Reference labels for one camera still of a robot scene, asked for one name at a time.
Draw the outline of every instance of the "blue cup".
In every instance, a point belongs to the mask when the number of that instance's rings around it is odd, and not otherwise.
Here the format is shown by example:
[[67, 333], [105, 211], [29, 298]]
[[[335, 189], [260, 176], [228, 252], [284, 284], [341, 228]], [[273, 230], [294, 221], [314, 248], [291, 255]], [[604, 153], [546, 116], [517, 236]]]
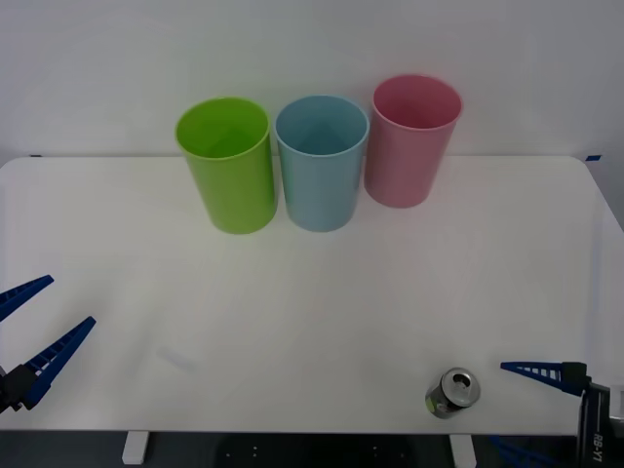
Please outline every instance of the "blue cup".
[[275, 133], [289, 217], [309, 231], [333, 231], [355, 211], [369, 135], [360, 106], [338, 96], [308, 96], [277, 117]]

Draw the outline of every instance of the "plastic cup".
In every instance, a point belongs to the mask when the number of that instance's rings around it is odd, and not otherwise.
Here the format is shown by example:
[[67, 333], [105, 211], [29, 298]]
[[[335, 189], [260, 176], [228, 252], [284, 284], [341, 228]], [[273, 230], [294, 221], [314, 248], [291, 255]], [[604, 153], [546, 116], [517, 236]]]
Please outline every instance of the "plastic cup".
[[418, 205], [433, 185], [461, 97], [437, 78], [401, 75], [377, 87], [372, 106], [365, 188], [388, 207]]
[[346, 224], [358, 199], [366, 113], [344, 97], [304, 97], [280, 112], [275, 133], [291, 220], [309, 231]]
[[213, 224], [232, 234], [275, 214], [269, 118], [255, 102], [219, 97], [190, 108], [175, 136]]

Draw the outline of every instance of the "table leg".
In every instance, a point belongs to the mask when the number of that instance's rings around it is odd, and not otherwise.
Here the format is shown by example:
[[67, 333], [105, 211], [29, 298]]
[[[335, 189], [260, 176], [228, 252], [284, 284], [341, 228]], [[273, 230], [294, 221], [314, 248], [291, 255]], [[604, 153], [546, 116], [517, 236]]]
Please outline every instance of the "table leg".
[[145, 458], [145, 449], [147, 448], [147, 439], [149, 432], [147, 431], [130, 431], [126, 438], [126, 446], [121, 459], [124, 465], [142, 465]]
[[452, 434], [450, 437], [450, 449], [456, 468], [475, 468], [477, 457], [472, 445], [472, 438], [465, 434]]

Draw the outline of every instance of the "soda can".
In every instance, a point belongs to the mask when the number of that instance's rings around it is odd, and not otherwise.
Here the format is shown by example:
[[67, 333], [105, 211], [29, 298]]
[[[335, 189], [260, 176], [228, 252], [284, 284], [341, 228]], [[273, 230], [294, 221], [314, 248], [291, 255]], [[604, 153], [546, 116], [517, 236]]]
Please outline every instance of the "soda can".
[[427, 409], [435, 416], [448, 419], [472, 407], [481, 396], [477, 377], [464, 368], [446, 371], [425, 397]]

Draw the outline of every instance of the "cup rim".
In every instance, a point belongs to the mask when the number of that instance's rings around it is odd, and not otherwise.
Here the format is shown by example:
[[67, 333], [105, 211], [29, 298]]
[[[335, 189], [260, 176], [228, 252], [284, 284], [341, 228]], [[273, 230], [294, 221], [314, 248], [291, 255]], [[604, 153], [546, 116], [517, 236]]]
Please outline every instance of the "cup rim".
[[[264, 115], [264, 118], [266, 119], [266, 130], [264, 131], [264, 134], [262, 135], [260, 140], [254, 146], [252, 146], [250, 149], [243, 151], [242, 153], [233, 154], [231, 156], [225, 156], [224, 158], [211, 158], [208, 156], [200, 156], [198, 154], [193, 154], [190, 151], [188, 151], [186, 148], [184, 148], [184, 146], [180, 144], [179, 139], [177, 138], [177, 130], [179, 129], [179, 124], [184, 119], [184, 117], [186, 117], [187, 114], [195, 110], [197, 107], [201, 105], [205, 105], [209, 102], [215, 102], [218, 100], [239, 100], [239, 101], [254, 105], [262, 112], [262, 114]], [[196, 103], [195, 105], [189, 107], [188, 109], [184, 111], [184, 113], [180, 116], [180, 118], [177, 119], [177, 123], [175, 124], [175, 143], [177, 143], [177, 146], [184, 152], [184, 154], [187, 154], [188, 156], [191, 156], [199, 161], [210, 161], [210, 162], [218, 163], [218, 162], [231, 161], [232, 159], [237, 159], [237, 158], [242, 158], [244, 156], [247, 156], [249, 153], [257, 149], [264, 141], [266, 141], [270, 132], [271, 132], [271, 118], [269, 117], [268, 112], [264, 110], [264, 107], [262, 107], [260, 104], [246, 97], [219, 96], [219, 97], [211, 97], [210, 99], [202, 100], [201, 102]]]
[[[455, 118], [452, 119], [450, 122], [446, 122], [445, 124], [443, 124], [443, 125], [441, 125], [439, 127], [429, 127], [429, 128], [426, 128], [426, 129], [421, 129], [421, 128], [418, 128], [418, 127], [408, 127], [406, 125], [398, 124], [395, 121], [393, 121], [393, 120], [389, 119], [388, 117], [386, 117], [385, 115], [383, 115], [381, 113], [381, 111], [377, 108], [377, 106], [374, 103], [374, 95], [377, 93], [377, 90], [379, 88], [381, 88], [381, 86], [385, 85], [389, 81], [395, 80], [397, 78], [404, 78], [404, 77], [429, 78], [431, 80], [437, 81], [438, 83], [442, 83], [447, 88], [449, 88], [451, 91], [453, 91], [455, 93], [455, 95], [457, 96], [457, 98], [459, 99], [459, 111], [457, 112], [457, 115], [455, 116]], [[425, 73], [401, 73], [399, 75], [394, 75], [394, 76], [391, 76], [390, 78], [386, 78], [385, 80], [383, 80], [381, 83], [379, 83], [375, 87], [374, 92], [372, 93], [371, 103], [372, 103], [372, 108], [374, 109], [374, 113], [376, 115], [381, 117], [381, 119], [383, 119], [384, 121], [386, 121], [387, 123], [389, 123], [393, 127], [396, 127], [398, 129], [401, 129], [401, 130], [405, 130], [407, 132], [437, 132], [437, 131], [439, 131], [441, 129], [444, 129], [446, 127], [450, 127], [450, 126], [454, 125], [457, 122], [457, 120], [459, 120], [459, 117], [461, 117], [461, 114], [463, 113], [463, 110], [464, 110], [464, 101], [461, 98], [461, 94], [453, 86], [451, 86], [445, 80], [443, 80], [441, 78], [438, 78], [437, 76], [427, 75]]]
[[[288, 107], [290, 107], [293, 104], [296, 104], [298, 102], [300, 102], [301, 100], [304, 99], [309, 99], [309, 98], [334, 98], [334, 99], [339, 99], [339, 100], [343, 100], [351, 105], [353, 105], [356, 109], [358, 109], [363, 117], [365, 122], [367, 123], [367, 127], [364, 131], [364, 135], [362, 136], [362, 138], [360, 138], [360, 140], [349, 146], [347, 149], [340, 151], [339, 153], [331, 153], [331, 154], [312, 154], [312, 153], [305, 153], [303, 151], [299, 151], [298, 149], [293, 148], [292, 146], [290, 146], [289, 144], [285, 143], [282, 138], [280, 137], [280, 134], [277, 131], [277, 121], [280, 118], [280, 115], [282, 115], [282, 112], [284, 112]], [[274, 122], [273, 122], [273, 129], [275, 131], [275, 138], [278, 140], [279, 143], [283, 144], [284, 146], [286, 146], [290, 151], [300, 154], [301, 156], [309, 156], [311, 158], [333, 158], [335, 156], [340, 156], [342, 154], [345, 154], [349, 151], [351, 151], [353, 148], [357, 148], [358, 146], [362, 145], [366, 140], [367, 137], [369, 137], [369, 130], [371, 129], [371, 121], [369, 119], [369, 115], [364, 111], [364, 109], [360, 106], [360, 104], [358, 104], [357, 102], [355, 102], [354, 100], [349, 99], [348, 97], [343, 97], [343, 96], [338, 96], [338, 95], [308, 95], [308, 96], [304, 96], [304, 97], [300, 97], [298, 99], [295, 99], [291, 102], [289, 102], [288, 104], [286, 104], [284, 106], [284, 108], [282, 108], [282, 110], [280, 110], [280, 112], [278, 112], [277, 117], [275, 118]]]

